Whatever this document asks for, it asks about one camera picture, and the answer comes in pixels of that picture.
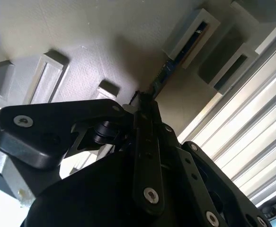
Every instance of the bolt head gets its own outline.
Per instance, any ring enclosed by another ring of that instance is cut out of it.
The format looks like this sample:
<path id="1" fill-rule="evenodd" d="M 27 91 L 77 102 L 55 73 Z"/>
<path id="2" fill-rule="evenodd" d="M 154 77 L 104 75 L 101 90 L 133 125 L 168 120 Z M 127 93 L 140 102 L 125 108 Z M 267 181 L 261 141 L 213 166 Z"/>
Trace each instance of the bolt head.
<path id="1" fill-rule="evenodd" d="M 145 188 L 143 194 L 145 199 L 151 204 L 157 204 L 159 202 L 159 196 L 153 188 Z"/>
<path id="2" fill-rule="evenodd" d="M 257 219 L 258 219 L 258 221 L 260 222 L 261 226 L 267 227 L 265 221 L 264 221 L 261 217 L 258 216 Z"/>
<path id="3" fill-rule="evenodd" d="M 29 127 L 33 126 L 34 121 L 33 121 L 33 119 L 31 119 L 28 116 L 19 115 L 14 118 L 14 123 L 19 127 L 29 128 Z"/>
<path id="4" fill-rule="evenodd" d="M 169 132 L 172 132 L 171 127 L 169 127 L 168 125 L 165 126 L 165 129 L 166 129 L 167 131 L 169 131 Z"/>
<path id="5" fill-rule="evenodd" d="M 194 151 L 197 151 L 197 150 L 198 150 L 198 148 L 196 147 L 195 144 L 191 144 L 191 148 L 192 148 L 192 150 L 194 150 Z"/>
<path id="6" fill-rule="evenodd" d="M 212 212 L 207 211 L 206 218 L 212 226 L 218 227 L 220 225 L 218 218 Z"/>

